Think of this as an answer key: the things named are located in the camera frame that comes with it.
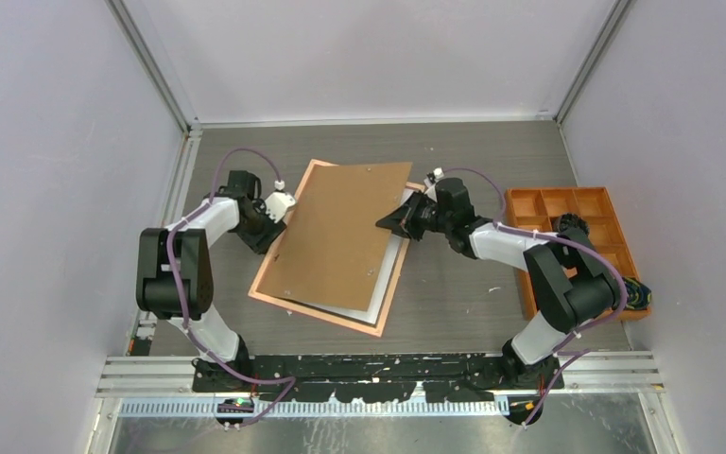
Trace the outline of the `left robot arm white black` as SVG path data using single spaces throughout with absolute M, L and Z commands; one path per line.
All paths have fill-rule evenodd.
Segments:
M 267 253 L 285 231 L 285 215 L 295 205 L 284 181 L 275 181 L 264 197 L 259 177 L 233 170 L 225 184 L 215 184 L 181 220 L 140 234 L 135 290 L 139 309 L 177 327 L 199 352 L 197 373 L 216 375 L 231 392 L 258 380 L 252 375 L 246 343 L 213 304 L 211 248 L 232 234 L 253 253 Z

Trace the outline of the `landscape photo print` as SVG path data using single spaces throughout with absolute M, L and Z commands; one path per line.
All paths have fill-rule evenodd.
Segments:
M 377 323 L 402 240 L 375 222 L 396 208 L 403 194 L 392 184 L 306 187 L 268 269 L 268 291 L 360 323 Z

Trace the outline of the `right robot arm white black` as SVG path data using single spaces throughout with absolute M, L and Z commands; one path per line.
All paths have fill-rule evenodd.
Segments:
M 427 232 L 442 234 L 456 253 L 528 274 L 537 312 L 497 359 L 500 375 L 514 388 L 527 387 L 539 376 L 541 364 L 604 312 L 617 313 L 628 300 L 622 276 L 580 227 L 545 233 L 482 217 L 460 178 L 443 178 L 411 192 L 375 224 L 415 241 Z

